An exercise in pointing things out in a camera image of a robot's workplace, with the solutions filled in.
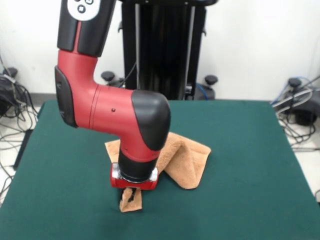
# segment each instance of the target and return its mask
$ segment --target green felt tabletop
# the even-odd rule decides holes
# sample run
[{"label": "green felt tabletop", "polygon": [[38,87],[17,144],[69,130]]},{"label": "green felt tabletop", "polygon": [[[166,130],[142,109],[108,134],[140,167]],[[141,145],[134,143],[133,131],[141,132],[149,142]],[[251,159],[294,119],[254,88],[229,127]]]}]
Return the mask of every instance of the green felt tabletop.
[{"label": "green felt tabletop", "polygon": [[320,209],[267,102],[170,106],[170,130],[212,148],[197,189],[164,173],[143,210],[120,213],[104,146],[117,137],[67,126],[48,101],[0,208],[0,239],[320,239]]}]

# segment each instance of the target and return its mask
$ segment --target red robot arm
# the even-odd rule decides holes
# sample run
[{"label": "red robot arm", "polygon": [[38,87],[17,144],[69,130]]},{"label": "red robot arm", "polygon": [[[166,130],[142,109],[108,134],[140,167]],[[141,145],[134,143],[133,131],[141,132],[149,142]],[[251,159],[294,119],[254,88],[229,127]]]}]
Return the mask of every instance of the red robot arm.
[{"label": "red robot arm", "polygon": [[[114,187],[153,189],[158,180],[155,166],[170,128],[168,101],[159,93],[105,86],[94,81],[115,1],[86,2],[91,4],[83,5],[75,0],[62,0],[61,4],[60,50],[55,67],[60,114],[72,127],[120,137],[118,164],[111,167],[110,174]],[[91,15],[81,15],[79,6],[89,8],[86,10]],[[94,17],[94,8],[90,7],[98,8]]]}]

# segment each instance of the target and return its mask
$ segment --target tan cloth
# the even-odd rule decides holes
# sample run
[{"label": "tan cloth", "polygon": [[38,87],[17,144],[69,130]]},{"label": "tan cloth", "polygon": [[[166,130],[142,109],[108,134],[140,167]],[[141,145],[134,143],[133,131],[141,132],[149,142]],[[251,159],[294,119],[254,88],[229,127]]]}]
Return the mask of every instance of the tan cloth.
[{"label": "tan cloth", "polygon": [[[111,162],[116,163],[120,140],[107,142],[105,147]],[[180,187],[195,189],[200,183],[210,152],[209,147],[170,132],[156,166],[159,174],[164,170]],[[142,209],[141,190],[133,193],[132,189],[125,189],[119,207],[121,212]]]}]

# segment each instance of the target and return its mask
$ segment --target black cable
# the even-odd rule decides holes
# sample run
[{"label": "black cable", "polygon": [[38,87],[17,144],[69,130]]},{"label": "black cable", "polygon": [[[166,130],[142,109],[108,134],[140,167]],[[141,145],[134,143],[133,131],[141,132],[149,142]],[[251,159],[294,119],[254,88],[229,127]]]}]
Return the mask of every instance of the black cable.
[{"label": "black cable", "polygon": [[22,143],[22,140],[0,140],[0,142]]},{"label": "black cable", "polygon": [[11,104],[14,107],[19,107],[18,105],[13,103],[9,98],[7,98],[7,96],[5,96],[5,95],[0,95],[0,98],[4,98],[5,101],[7,101],[9,104]]},{"label": "black cable", "polygon": [[128,80],[128,78],[131,76],[131,74],[134,72],[135,67],[137,66],[137,62],[134,63],[132,69],[130,70],[129,74],[125,77],[125,79],[122,82],[121,87],[126,83],[126,81]]},{"label": "black cable", "polygon": [[[31,125],[30,125],[30,127],[29,127],[27,130],[31,130],[32,127],[33,127],[33,125],[34,125],[34,122],[33,122],[32,117],[31,117],[31,115],[30,115],[30,113],[29,113],[28,110],[22,111],[22,112],[20,113],[20,116],[22,116],[22,117],[25,119],[24,122],[26,122],[26,118],[25,118],[25,116],[24,116],[24,112],[27,113],[27,115],[28,115],[28,117],[29,117],[29,119],[30,119],[30,122],[31,122]],[[18,125],[18,127],[19,127],[23,132],[26,132],[27,130],[24,130],[24,129],[20,126],[19,119],[20,119],[20,118],[17,119],[17,125]]]},{"label": "black cable", "polygon": [[310,113],[309,133],[299,134],[293,128],[290,127],[290,124],[296,124],[295,122],[290,122],[292,114],[293,114],[293,109],[292,109],[293,104],[292,103],[293,102],[291,102],[290,109],[288,110],[289,113],[286,115],[286,117],[285,118],[279,117],[279,121],[283,124],[283,125],[281,125],[281,124],[280,125],[282,126],[284,133],[289,138],[292,138],[295,141],[295,143],[291,144],[291,147],[308,141],[311,138],[311,136],[316,132],[316,127],[313,124],[312,113]]},{"label": "black cable", "polygon": [[34,119],[37,122],[38,121],[38,119],[37,119],[38,115],[33,110],[32,111],[27,110],[27,111],[34,116]]},{"label": "black cable", "polygon": [[26,118],[21,113],[22,113],[22,111],[20,110],[20,112],[17,114],[17,117],[18,117],[18,119],[20,119],[22,122],[25,123],[26,122]]},{"label": "black cable", "polygon": [[[12,115],[12,116],[8,116],[8,112],[10,112],[11,108],[14,107],[14,113],[15,115]],[[14,119],[14,118],[17,118],[18,115],[17,115],[17,111],[16,111],[16,107],[15,106],[10,106],[9,109],[7,110],[7,112],[3,115],[5,118],[9,118],[9,119]]]},{"label": "black cable", "polygon": [[7,134],[7,135],[4,135],[3,137],[0,137],[0,141],[6,137],[11,137],[11,136],[15,136],[15,135],[18,135],[18,134],[24,134],[25,132],[16,132],[16,133],[10,133],[10,134]]},{"label": "black cable", "polygon": [[25,132],[25,130],[20,126],[19,120],[21,120],[19,117],[16,119],[16,124],[18,125],[19,129],[21,130],[22,133]]},{"label": "black cable", "polygon": [[313,80],[307,82],[306,84],[302,85],[301,87],[299,87],[299,88],[297,89],[297,91],[304,89],[305,87],[309,86],[310,84],[313,84],[315,81],[317,81],[317,80],[319,80],[319,79],[320,79],[320,75],[317,76],[316,78],[314,78]]},{"label": "black cable", "polygon": [[7,151],[7,150],[11,150],[11,149],[16,149],[18,147],[21,147],[21,144],[17,145],[17,146],[11,146],[11,147],[8,147],[8,148],[0,148],[0,151]]},{"label": "black cable", "polygon": [[11,179],[11,181],[12,181],[13,177],[14,177],[14,176],[8,176],[8,177],[4,180],[2,189],[1,189],[1,191],[0,191],[0,198],[1,198],[1,196],[4,194],[4,192],[8,190],[8,188],[9,188],[10,185],[11,185],[11,183],[10,183],[10,184],[6,187],[7,181],[8,181],[9,179]]},{"label": "black cable", "polygon": [[4,168],[12,168],[14,165],[7,165],[7,166],[3,166]]},{"label": "black cable", "polygon": [[288,128],[288,125],[290,124],[290,118],[292,116],[294,102],[295,102],[295,95],[292,94],[292,99],[290,101],[290,108],[288,110],[289,113],[286,115],[286,118],[285,118],[286,122],[282,119],[282,122],[284,122],[284,124],[285,124],[284,126],[282,126],[284,133],[286,133],[286,129]]},{"label": "black cable", "polygon": [[32,101],[32,99],[31,99],[31,95],[30,95],[29,91],[28,91],[24,86],[20,85],[19,83],[16,83],[16,85],[19,86],[20,88],[22,88],[22,89],[25,91],[25,93],[26,93],[27,96],[28,96],[28,100],[29,100],[29,103],[30,103],[30,106],[31,106],[32,110],[33,110],[36,114],[38,114],[38,111],[35,109],[35,106],[34,106],[34,104],[33,104],[33,101]]},{"label": "black cable", "polygon": [[11,72],[7,69],[4,61],[2,60],[1,54],[0,54],[0,63],[3,66],[3,68],[5,69],[5,71],[8,73],[8,75],[11,77]]},{"label": "black cable", "polygon": [[10,177],[12,179],[12,176],[7,172],[7,170],[4,168],[4,166],[2,165],[1,161],[0,161],[0,167],[2,168],[2,170],[5,172],[5,174]]},{"label": "black cable", "polygon": [[0,123],[1,126],[5,127],[5,128],[8,128],[8,129],[12,129],[12,130],[15,130],[17,132],[21,132],[21,130],[17,129],[17,128],[14,128],[12,126],[7,126],[7,125],[4,125],[3,123]]}]

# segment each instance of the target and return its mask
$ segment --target white floor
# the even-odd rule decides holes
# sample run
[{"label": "white floor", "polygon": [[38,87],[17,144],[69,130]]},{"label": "white floor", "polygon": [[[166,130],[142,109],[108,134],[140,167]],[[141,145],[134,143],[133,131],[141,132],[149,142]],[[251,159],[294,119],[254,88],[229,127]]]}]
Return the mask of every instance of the white floor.
[{"label": "white floor", "polygon": [[[23,129],[28,129],[31,125],[30,120],[28,119],[27,115],[25,114],[25,117],[27,119],[26,122],[21,122],[20,126]],[[18,128],[17,126],[17,120],[16,119],[8,119],[8,118],[0,118],[0,124],[7,125],[13,128]],[[307,141],[304,144],[301,144],[297,147],[307,147],[307,148],[314,148],[318,147],[320,148],[320,120],[316,122],[316,128],[318,129],[316,133],[311,137],[309,141]],[[309,128],[307,127],[301,127],[296,125],[294,127],[295,130],[301,132],[301,133],[308,133]],[[8,129],[6,127],[3,127],[0,125],[0,133],[4,135],[16,133],[16,131],[12,129]],[[24,137],[24,134],[18,134],[14,136],[9,136],[6,137],[5,140],[8,141],[22,141]],[[12,145],[18,146],[21,144],[21,142],[11,142]],[[8,144],[5,141],[0,141],[0,149],[7,149],[11,148],[12,145]],[[19,146],[17,148],[9,149],[9,150],[0,150],[0,161],[6,171],[11,175],[14,176],[15,171],[11,167],[16,160],[18,151],[19,151]],[[305,175],[305,178],[309,184],[310,190],[315,195],[317,191],[320,190],[320,151],[314,151],[314,152],[297,152],[295,153],[302,171]],[[0,191],[3,187],[3,184],[5,180],[8,178],[7,174],[3,171],[3,169],[0,169]],[[6,186],[10,184],[11,180],[8,179]],[[4,198],[6,196],[6,193],[3,194],[0,198],[0,203],[4,201]],[[320,193],[317,194],[317,201],[320,202]]]}]

